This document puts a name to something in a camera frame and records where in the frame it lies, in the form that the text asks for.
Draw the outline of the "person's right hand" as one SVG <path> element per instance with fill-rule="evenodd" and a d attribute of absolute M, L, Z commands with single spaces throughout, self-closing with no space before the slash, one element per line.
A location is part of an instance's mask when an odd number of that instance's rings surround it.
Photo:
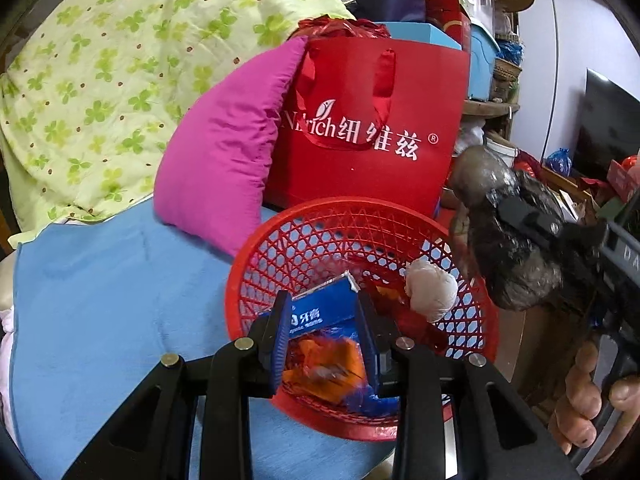
<path fill-rule="evenodd" d="M 598 435 L 592 420 L 602 408 L 601 390 L 592 382 L 598 349 L 587 340 L 576 354 L 575 363 L 565 377 L 565 393 L 556 402 L 548 430 L 564 454 L 572 448 L 589 448 Z M 612 434 L 589 465 L 603 465 L 638 427 L 639 378 L 628 376 L 612 385 L 610 403 L 622 414 Z"/>

